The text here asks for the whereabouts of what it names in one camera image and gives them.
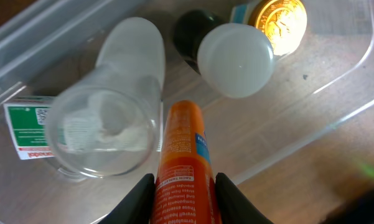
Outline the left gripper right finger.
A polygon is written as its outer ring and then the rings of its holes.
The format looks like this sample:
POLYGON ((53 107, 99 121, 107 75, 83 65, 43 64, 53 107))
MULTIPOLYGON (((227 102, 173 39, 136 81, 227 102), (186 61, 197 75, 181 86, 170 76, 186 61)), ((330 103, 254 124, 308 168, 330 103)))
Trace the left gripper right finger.
POLYGON ((219 172, 215 180, 215 193, 222 223, 273 224, 238 189, 231 179, 219 172))

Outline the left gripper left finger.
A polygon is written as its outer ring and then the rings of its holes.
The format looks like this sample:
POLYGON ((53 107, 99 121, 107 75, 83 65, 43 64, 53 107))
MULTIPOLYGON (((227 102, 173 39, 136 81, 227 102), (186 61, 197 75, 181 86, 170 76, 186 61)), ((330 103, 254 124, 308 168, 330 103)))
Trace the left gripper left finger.
POLYGON ((155 178, 146 174, 98 224, 148 224, 155 196, 155 178))

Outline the orange tube white cap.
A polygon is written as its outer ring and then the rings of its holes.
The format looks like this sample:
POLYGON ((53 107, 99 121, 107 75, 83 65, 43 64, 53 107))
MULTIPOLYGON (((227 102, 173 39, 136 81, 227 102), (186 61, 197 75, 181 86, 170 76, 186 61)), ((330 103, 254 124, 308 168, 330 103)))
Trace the orange tube white cap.
POLYGON ((221 223, 202 111, 192 101, 167 114, 151 223, 221 223))

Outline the white spray bottle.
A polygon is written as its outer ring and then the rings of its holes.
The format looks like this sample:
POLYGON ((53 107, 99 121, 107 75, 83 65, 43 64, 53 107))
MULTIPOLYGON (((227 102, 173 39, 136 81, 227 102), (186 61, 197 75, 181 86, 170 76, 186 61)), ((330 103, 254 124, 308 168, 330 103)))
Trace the white spray bottle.
POLYGON ((121 21, 94 69, 57 96, 45 121, 55 158, 87 177, 130 174, 161 140, 166 58, 158 28, 142 17, 121 21))

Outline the white green medicine box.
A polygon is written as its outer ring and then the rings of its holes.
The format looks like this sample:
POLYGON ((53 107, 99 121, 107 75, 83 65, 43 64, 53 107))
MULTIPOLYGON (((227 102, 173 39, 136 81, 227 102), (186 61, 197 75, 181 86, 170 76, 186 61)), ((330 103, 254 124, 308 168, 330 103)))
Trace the white green medicine box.
MULTIPOLYGON (((45 138, 45 119, 51 96, 22 96, 5 103, 5 117, 14 147, 22 160, 54 156, 45 138)), ((101 94, 88 97, 86 108, 66 115, 58 129, 62 152, 139 152, 148 146, 149 133, 142 116, 124 103, 113 105, 101 94)))

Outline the dark bottle white cap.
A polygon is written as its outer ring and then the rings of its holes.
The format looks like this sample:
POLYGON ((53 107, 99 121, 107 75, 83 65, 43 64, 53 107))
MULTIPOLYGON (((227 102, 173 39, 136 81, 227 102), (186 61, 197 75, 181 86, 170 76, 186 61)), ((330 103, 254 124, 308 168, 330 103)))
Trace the dark bottle white cap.
POLYGON ((172 41, 184 61, 229 98, 255 94, 274 72, 273 48, 261 31, 225 22, 208 10, 195 9, 180 16, 172 41))

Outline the small jar gold lid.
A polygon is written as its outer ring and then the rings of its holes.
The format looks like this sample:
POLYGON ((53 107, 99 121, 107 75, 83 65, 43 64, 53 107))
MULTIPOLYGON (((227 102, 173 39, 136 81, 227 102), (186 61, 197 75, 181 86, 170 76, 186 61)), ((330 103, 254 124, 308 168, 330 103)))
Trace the small jar gold lid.
POLYGON ((271 42, 277 57, 293 53, 307 29, 301 0, 252 0, 231 10, 230 22, 253 26, 271 42))

